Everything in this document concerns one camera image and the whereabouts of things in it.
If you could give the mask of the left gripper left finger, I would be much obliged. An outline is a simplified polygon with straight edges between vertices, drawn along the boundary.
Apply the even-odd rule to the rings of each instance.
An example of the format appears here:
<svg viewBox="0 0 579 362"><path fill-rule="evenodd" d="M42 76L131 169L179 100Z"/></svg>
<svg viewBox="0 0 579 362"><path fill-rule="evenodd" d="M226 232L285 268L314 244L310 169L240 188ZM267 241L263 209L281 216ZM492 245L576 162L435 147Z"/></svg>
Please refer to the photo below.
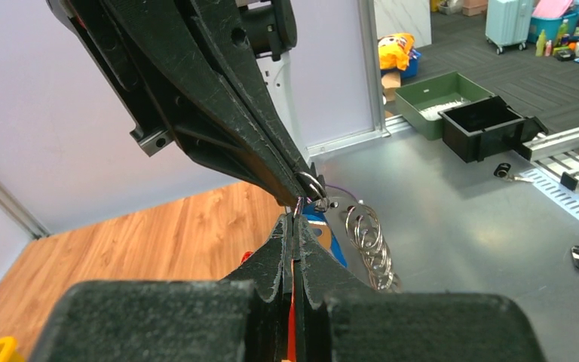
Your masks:
<svg viewBox="0 0 579 362"><path fill-rule="evenodd" d="M54 306L32 361L280 361L289 300L281 216L268 240L218 281L92 280Z"/></svg>

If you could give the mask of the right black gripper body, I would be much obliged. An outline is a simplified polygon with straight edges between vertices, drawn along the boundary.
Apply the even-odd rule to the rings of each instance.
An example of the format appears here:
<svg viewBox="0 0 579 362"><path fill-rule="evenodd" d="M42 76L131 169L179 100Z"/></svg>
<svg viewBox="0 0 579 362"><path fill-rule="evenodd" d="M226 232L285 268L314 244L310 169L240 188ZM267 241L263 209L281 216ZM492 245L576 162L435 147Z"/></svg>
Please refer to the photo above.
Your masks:
<svg viewBox="0 0 579 362"><path fill-rule="evenodd" d="M48 5L53 15L80 39L123 102L120 92L136 89L140 83L139 73L109 17L105 2L51 1ZM153 155L170 143L176 144L160 121L138 124L133 120L132 137L146 154Z"/></svg>

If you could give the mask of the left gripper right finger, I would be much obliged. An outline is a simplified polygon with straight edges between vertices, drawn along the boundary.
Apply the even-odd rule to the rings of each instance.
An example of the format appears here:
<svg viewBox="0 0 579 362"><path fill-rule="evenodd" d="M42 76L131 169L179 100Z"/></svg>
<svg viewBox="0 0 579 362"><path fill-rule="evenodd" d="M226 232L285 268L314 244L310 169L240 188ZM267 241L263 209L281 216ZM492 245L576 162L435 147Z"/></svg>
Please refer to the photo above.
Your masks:
<svg viewBox="0 0 579 362"><path fill-rule="evenodd" d="M380 293L293 220L299 361L543 361L523 310L487 293Z"/></svg>

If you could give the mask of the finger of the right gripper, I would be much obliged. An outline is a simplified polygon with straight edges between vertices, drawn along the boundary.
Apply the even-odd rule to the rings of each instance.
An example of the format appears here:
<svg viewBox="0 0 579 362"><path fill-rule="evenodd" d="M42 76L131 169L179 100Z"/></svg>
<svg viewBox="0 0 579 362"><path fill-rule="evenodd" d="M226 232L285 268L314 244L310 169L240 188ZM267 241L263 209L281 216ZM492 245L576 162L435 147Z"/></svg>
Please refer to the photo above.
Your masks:
<svg viewBox="0 0 579 362"><path fill-rule="evenodd" d="M223 151L242 145L221 117L244 120L224 81L202 49L190 20L192 1L107 1L105 8L139 73L140 83L120 97L138 124L160 121L178 147L209 168Z"/></svg>
<svg viewBox="0 0 579 362"><path fill-rule="evenodd" d="M242 145L223 151L209 168L259 186L277 200L323 200L326 191L314 165L305 160L281 121L257 60L274 62L296 46L297 29L289 1L192 1L190 20L209 51L229 99L244 120L222 116L223 129Z"/></svg>

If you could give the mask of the metal key organizer with rings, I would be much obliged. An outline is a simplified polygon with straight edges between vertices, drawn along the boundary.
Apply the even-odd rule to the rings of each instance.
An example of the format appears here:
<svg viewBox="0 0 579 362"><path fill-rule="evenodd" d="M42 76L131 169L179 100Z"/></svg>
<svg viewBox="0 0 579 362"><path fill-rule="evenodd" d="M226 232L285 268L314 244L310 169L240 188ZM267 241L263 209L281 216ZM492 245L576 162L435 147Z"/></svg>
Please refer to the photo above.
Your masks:
<svg viewBox="0 0 579 362"><path fill-rule="evenodd" d="M389 342L371 322L400 289L374 210L360 202L281 216L229 280L253 284L247 361L383 361Z"/></svg>

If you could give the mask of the key with blue tag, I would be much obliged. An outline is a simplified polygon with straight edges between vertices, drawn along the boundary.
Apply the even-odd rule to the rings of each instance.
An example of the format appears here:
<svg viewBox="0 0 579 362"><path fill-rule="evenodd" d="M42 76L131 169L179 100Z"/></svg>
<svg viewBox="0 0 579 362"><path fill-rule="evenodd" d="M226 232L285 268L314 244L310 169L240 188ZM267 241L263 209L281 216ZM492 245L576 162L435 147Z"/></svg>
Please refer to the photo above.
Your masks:
<svg viewBox="0 0 579 362"><path fill-rule="evenodd" d="M313 176L306 171L296 171L294 175L297 180L301 180L311 190L311 194L305 197L302 215L308 220L320 245L344 268L347 268L348 262L345 259L340 243L334 234L332 226L326 219L326 212L332 208L332 202L329 199L324 178Z"/></svg>

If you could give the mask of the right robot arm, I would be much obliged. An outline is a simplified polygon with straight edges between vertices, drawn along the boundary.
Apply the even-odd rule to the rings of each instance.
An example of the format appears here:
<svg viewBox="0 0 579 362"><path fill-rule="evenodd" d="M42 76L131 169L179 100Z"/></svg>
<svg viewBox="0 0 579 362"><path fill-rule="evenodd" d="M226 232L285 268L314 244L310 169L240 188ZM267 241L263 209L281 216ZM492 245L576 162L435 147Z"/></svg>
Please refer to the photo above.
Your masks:
<svg viewBox="0 0 579 362"><path fill-rule="evenodd" d="M324 196L292 110L288 1L50 1L134 121L147 155L195 163L279 204Z"/></svg>

